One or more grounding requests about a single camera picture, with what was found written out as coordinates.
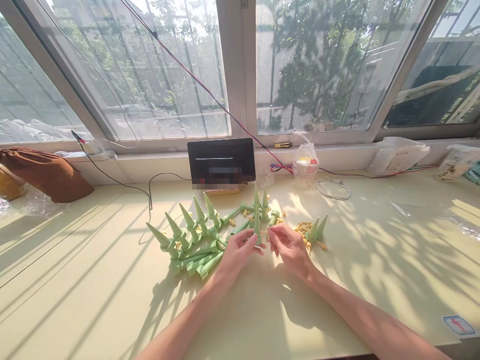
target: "glass pane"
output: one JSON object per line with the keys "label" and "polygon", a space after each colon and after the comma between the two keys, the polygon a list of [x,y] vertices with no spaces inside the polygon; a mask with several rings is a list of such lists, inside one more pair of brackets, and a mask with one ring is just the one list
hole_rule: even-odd
{"label": "glass pane", "polygon": [[428,0],[258,0],[258,133],[367,130]]}
{"label": "glass pane", "polygon": [[479,25],[478,1],[448,3],[386,116],[384,128],[477,121],[480,116]]}
{"label": "glass pane", "polygon": [[[215,0],[130,0],[170,51],[227,106]],[[118,140],[226,136],[227,115],[120,0],[50,0],[63,51]]]}
{"label": "glass pane", "polygon": [[0,144],[92,138],[2,14],[0,49]]}

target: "window frame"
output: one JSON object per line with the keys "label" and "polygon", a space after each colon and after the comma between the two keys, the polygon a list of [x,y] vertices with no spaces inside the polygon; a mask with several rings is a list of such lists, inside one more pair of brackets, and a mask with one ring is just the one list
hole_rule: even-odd
{"label": "window frame", "polygon": [[[402,62],[367,130],[304,132],[303,134],[317,145],[372,143],[385,136],[403,136],[416,140],[478,136],[480,121],[471,124],[381,127],[447,3],[448,0],[430,0],[428,10],[403,55]],[[291,142],[294,146],[300,145],[303,140],[295,133],[257,135],[257,2],[217,0],[216,7],[229,111],[267,147],[272,147],[274,143],[278,142]],[[106,150],[114,150],[119,155],[186,151],[187,143],[190,141],[248,136],[233,119],[230,119],[230,136],[145,139],[137,142],[134,140],[116,141],[117,144],[124,147],[103,141],[102,139],[112,141],[114,137],[108,128],[107,120],[100,111],[101,107],[97,103],[101,96],[92,93],[91,88],[87,89],[84,85],[85,79],[80,74],[82,67],[71,64],[70,60],[67,61],[63,55],[62,48],[68,47],[67,49],[69,49],[71,45],[61,34],[55,36],[49,30],[50,19],[42,13],[43,9],[36,1],[7,0],[0,3],[0,12],[92,136],[100,141]],[[45,151],[80,149],[75,141],[14,145],[27,145]],[[11,146],[11,144],[0,145],[2,148],[7,146]],[[254,142],[254,146],[261,147],[256,142]]]}

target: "window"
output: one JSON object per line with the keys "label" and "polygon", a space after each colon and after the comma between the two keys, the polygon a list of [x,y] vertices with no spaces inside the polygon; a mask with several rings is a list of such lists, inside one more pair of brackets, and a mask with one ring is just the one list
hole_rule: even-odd
{"label": "window", "polygon": [[0,143],[74,129],[131,154],[246,137],[241,127],[266,146],[298,145],[297,132],[323,145],[480,128],[478,1],[127,1],[0,2],[0,122],[28,130]]}
{"label": "window", "polygon": [[258,133],[369,129],[428,4],[258,0]]}
{"label": "window", "polygon": [[480,4],[452,0],[383,127],[472,124],[480,116]]}
{"label": "window", "polygon": [[[131,3],[227,107],[215,1]],[[96,99],[112,140],[133,140],[132,131],[139,140],[231,133],[226,113],[160,48],[120,0],[51,0],[49,6],[62,31],[91,62],[70,44],[62,47],[83,86]]]}
{"label": "window", "polygon": [[1,13],[0,49],[0,144],[92,138]]}

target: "hand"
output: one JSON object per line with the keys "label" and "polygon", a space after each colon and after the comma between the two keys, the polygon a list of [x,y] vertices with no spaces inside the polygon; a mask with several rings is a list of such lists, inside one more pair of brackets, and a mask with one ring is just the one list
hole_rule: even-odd
{"label": "hand", "polygon": [[282,222],[268,229],[268,242],[271,251],[277,257],[280,254],[287,269],[306,282],[316,268],[307,253],[302,234]]}
{"label": "hand", "polygon": [[217,272],[229,274],[235,280],[251,254],[263,256],[262,249],[266,249],[267,246],[261,244],[262,249],[255,247],[257,239],[258,236],[254,234],[253,229],[245,229],[230,236]]}

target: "white cable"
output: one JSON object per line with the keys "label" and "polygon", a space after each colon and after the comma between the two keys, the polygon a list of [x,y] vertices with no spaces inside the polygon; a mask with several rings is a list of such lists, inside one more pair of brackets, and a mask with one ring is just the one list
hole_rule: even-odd
{"label": "white cable", "polygon": [[50,20],[52,21],[52,23],[56,26],[56,28],[58,29],[58,31],[61,32],[61,34],[65,37],[65,39],[73,46],[73,48],[81,55],[82,58],[85,59],[85,61],[96,71],[96,73],[100,76],[100,78],[103,80],[103,82],[105,83],[105,85],[108,87],[108,89],[110,90],[111,94],[113,95],[113,97],[115,98],[116,100],[116,103],[118,104],[118,107],[120,108],[121,110],[121,113],[123,114],[123,118],[125,119],[125,122],[126,122],[126,125],[128,126],[128,128],[130,129],[131,133],[133,134],[133,137],[135,138],[135,145],[134,146],[123,146],[123,145],[120,145],[118,143],[116,143],[115,141],[110,141],[110,140],[107,140],[105,138],[101,138],[101,140],[105,140],[106,142],[109,142],[111,144],[115,144],[121,148],[125,148],[125,149],[134,149],[137,147],[137,144],[139,142],[139,139],[137,138],[137,135],[135,134],[134,130],[132,129],[132,127],[130,126],[128,120],[127,120],[127,116],[125,115],[125,112],[124,112],[124,109],[122,108],[122,105],[120,104],[120,100],[119,98],[117,97],[117,95],[115,95],[115,92],[113,91],[113,89],[110,87],[109,83],[107,82],[107,80],[103,77],[103,75],[100,73],[100,71],[92,64],[92,62],[78,49],[78,47],[75,46],[75,44],[69,39],[69,37],[63,32],[63,30],[60,28],[60,26],[57,24],[57,22],[55,21],[55,19],[52,17],[52,15],[50,15],[50,13],[48,12],[48,10],[43,6],[43,4],[40,2],[40,0],[37,0],[37,3],[40,5],[40,7],[43,9],[43,11],[45,12],[45,14],[47,14],[47,16],[50,18]]}
{"label": "white cable", "polygon": [[[337,184],[339,187],[345,189],[348,191],[348,195],[347,196],[334,196],[332,194],[330,194],[323,186],[322,186],[322,183],[334,183],[334,184]],[[324,197],[326,198],[330,198],[330,199],[335,199],[335,200],[348,200],[350,198],[350,188],[344,184],[343,181],[337,181],[337,180],[332,180],[331,178],[329,178],[328,176],[326,177],[326,179],[323,179],[323,180],[318,180],[316,182],[316,188],[318,189],[318,191],[320,192],[320,194],[322,194]]]}

